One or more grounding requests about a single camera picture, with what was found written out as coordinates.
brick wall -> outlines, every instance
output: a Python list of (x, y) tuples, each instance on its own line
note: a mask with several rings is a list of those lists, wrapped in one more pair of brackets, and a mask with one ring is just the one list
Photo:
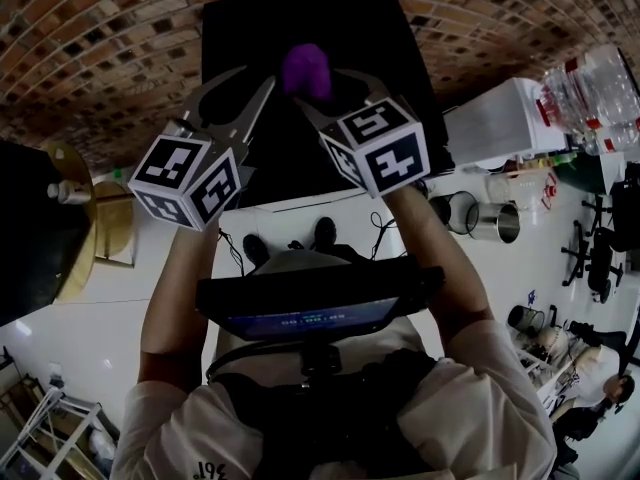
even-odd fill
[[(0, 138), (135, 160), (200, 83), (211, 0), (0, 0)], [(400, 0), (443, 106), (613, 42), (640, 66), (640, 0)]]

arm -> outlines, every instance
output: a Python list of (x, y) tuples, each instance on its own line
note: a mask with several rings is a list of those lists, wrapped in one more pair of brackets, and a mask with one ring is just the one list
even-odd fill
[(429, 306), (443, 345), (468, 325), (493, 320), (480, 276), (424, 196), (407, 186), (384, 199), (407, 252), (416, 256), (422, 267), (444, 270), (445, 285)]
[(159, 380), (191, 392), (202, 382), (209, 321), (195, 310), (196, 286), (211, 277), (218, 223), (199, 233), (180, 228), (142, 326), (138, 382)]
[(576, 399), (572, 398), (571, 400), (567, 400), (560, 407), (558, 407), (555, 412), (551, 415), (551, 424), (554, 424), (558, 421), (562, 416), (564, 416), (567, 411), (573, 409), (576, 405)]

shoe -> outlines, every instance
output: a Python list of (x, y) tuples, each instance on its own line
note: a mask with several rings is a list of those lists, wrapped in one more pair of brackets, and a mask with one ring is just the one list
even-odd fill
[(242, 240), (242, 249), (245, 256), (256, 268), (260, 268), (267, 261), (269, 261), (269, 251), (262, 239), (256, 235), (247, 235)]
[(311, 249), (322, 250), (336, 243), (336, 225), (329, 217), (322, 217), (316, 224), (313, 232), (313, 245)]

water bottle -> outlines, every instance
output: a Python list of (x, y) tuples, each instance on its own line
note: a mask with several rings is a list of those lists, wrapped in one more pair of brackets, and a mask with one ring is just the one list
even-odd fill
[(640, 94), (620, 50), (602, 45), (548, 71), (539, 103), (567, 133), (623, 124), (640, 116)]
[(47, 195), (50, 199), (56, 199), (60, 204), (84, 204), (91, 201), (91, 192), (87, 190), (87, 187), (72, 180), (49, 184)]
[(582, 136), (582, 147), (590, 155), (629, 151), (638, 147), (640, 119), (591, 130)]

harness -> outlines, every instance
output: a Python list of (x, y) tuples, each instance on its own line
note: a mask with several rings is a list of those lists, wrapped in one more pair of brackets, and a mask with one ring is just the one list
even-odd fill
[(262, 461), (253, 480), (309, 478), (330, 462), (355, 461), (369, 478), (433, 471), (398, 427), (398, 412), (436, 362), (408, 349), (356, 373), (341, 370), (334, 346), (303, 350), (302, 384), (267, 388), (236, 373), (210, 382), (229, 394), (242, 423), (263, 433)]

